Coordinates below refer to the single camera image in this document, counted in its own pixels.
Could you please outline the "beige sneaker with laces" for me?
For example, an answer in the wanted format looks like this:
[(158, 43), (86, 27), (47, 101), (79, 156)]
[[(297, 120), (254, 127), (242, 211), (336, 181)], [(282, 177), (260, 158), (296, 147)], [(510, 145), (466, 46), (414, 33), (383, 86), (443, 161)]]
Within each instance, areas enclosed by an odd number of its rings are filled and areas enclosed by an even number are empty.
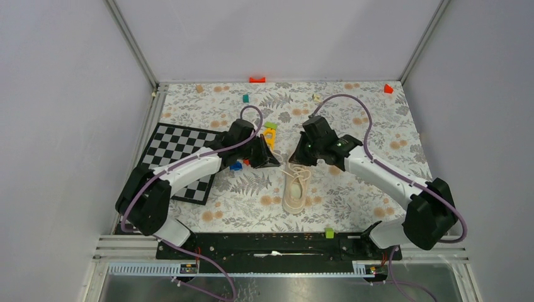
[(312, 169), (307, 166), (287, 162), (281, 153), (273, 154), (279, 162), (285, 163), (278, 169), (284, 174), (285, 188), (282, 198), (283, 209), (291, 215), (303, 212), (307, 200), (308, 186), (312, 179)]

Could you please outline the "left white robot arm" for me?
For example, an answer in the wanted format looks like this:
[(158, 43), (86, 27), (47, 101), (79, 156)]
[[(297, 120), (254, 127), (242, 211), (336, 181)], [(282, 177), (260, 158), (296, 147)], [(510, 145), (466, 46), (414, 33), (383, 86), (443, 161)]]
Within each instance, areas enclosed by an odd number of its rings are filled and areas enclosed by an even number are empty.
[(216, 173), (239, 161), (253, 169), (281, 165), (267, 138), (246, 120), (223, 132), (158, 124), (115, 204), (123, 231), (171, 242), (179, 258), (189, 258), (196, 243), (191, 230), (169, 215), (171, 200), (205, 204)]

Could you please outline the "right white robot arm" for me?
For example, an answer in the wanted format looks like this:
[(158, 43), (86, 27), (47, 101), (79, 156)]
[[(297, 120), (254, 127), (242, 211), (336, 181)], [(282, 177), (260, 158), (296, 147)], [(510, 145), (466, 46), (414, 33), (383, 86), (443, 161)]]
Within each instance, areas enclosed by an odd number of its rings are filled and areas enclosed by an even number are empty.
[(364, 231), (361, 251), (367, 258), (377, 259), (386, 248), (406, 243), (431, 250), (458, 221), (450, 188), (442, 179), (429, 182), (387, 166), (355, 137), (337, 136), (322, 116), (302, 126), (291, 163), (310, 167), (323, 160), (376, 186), (406, 211), (402, 218), (376, 222)]

